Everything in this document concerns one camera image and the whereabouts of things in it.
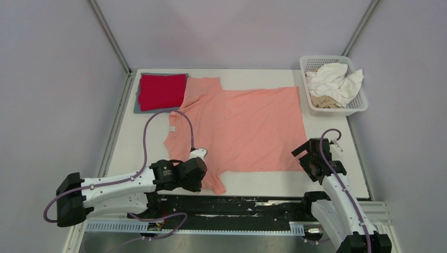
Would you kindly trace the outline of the salmon pink t-shirt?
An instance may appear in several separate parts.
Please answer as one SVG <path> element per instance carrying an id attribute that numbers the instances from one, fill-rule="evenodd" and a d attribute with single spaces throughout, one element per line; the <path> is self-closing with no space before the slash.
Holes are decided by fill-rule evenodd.
<path id="1" fill-rule="evenodd" d="M 207 151 L 203 187 L 226 188 L 221 174 L 300 171 L 292 151 L 307 141 L 299 89 L 224 90 L 217 77 L 189 77 L 183 103 L 169 116 L 164 145 L 170 159 L 186 160 L 192 147 Z"/>

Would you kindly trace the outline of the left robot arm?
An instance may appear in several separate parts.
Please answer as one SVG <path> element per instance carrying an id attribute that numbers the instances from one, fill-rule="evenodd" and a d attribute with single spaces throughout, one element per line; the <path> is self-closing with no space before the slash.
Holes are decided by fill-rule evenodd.
<path id="1" fill-rule="evenodd" d="M 161 203 L 149 194 L 177 188 L 199 192 L 206 172 L 204 155 L 195 151 L 187 161 L 159 160 L 142 172 L 84 179 L 78 172 L 71 173 L 56 191 L 56 224 L 70 227 L 88 217 L 115 213 L 143 213 L 155 218 Z"/>

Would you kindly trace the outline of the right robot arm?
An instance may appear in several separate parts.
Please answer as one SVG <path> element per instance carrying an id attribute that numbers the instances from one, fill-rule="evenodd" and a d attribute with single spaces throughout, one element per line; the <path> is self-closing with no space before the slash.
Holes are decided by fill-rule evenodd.
<path id="1" fill-rule="evenodd" d="M 337 252 L 391 252 L 391 239 L 368 219 L 351 193 L 342 162 L 332 159 L 331 144 L 327 138 L 311 138 L 291 152 L 311 181 L 323 187 L 304 194 L 303 217 L 322 225 Z"/>

